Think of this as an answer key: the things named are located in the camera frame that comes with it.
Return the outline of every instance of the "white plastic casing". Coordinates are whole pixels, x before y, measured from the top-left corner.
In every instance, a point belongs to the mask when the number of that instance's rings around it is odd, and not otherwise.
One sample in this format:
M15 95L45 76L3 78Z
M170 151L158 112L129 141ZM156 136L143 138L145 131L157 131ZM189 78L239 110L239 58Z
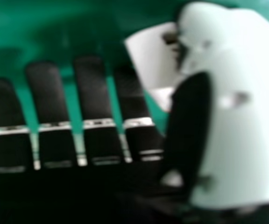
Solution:
M195 187L192 204L204 209L268 204L269 22L252 10L196 2L183 9L179 27L179 40L189 48L182 76L205 71L213 88L199 171L210 181L206 188ZM174 71L166 76L174 79Z

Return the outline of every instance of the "teal wall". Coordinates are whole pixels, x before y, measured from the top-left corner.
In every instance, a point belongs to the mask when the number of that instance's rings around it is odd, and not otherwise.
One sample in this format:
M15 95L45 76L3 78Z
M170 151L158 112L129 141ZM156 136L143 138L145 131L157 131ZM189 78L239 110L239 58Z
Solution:
M53 60L61 71L70 118L81 132L81 116L71 61L97 53L107 66L116 122L121 116L111 68L129 63L123 39L131 33L170 21L183 0L0 0L0 77L9 78L21 100L32 132L38 123L23 74L33 60ZM227 6L255 9L269 20L269 0L215 0ZM147 98L152 116L163 131L167 115Z

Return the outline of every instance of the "robotic hand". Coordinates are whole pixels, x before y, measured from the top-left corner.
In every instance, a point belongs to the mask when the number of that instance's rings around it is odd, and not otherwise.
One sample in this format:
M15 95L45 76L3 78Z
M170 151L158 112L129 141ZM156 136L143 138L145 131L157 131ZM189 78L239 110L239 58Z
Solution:
M181 174L206 223L269 223L269 22L195 2L177 24L126 46L145 90L170 112L163 174Z

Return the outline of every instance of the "green background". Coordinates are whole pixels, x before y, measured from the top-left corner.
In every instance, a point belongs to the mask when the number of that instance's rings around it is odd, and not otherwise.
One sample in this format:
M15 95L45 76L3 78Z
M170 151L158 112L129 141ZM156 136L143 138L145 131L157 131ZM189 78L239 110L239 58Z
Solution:
M252 8L269 20L269 0L214 0L231 7ZM28 126L37 132L34 104L23 74L31 61L52 60L63 77L74 133L81 133L71 61L83 54L106 62L114 118L121 128L111 70L129 63L123 40L140 29L174 18L183 0L0 0L0 77L9 78ZM147 97L152 116L164 130L167 115Z

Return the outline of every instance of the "green surface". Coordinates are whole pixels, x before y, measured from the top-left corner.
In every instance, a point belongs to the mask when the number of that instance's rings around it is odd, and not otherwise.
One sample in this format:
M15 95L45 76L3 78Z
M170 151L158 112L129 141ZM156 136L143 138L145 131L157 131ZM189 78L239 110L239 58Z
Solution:
M52 60L60 67L70 118L80 133L81 116L71 61L95 53L106 61L114 118L121 128L111 68L129 63L123 39L131 33L173 19L179 0L0 0L0 77L17 90L32 132L38 123L23 68L31 61ZM269 20L269 0L215 0L255 9ZM166 114L148 98L152 116L164 130Z

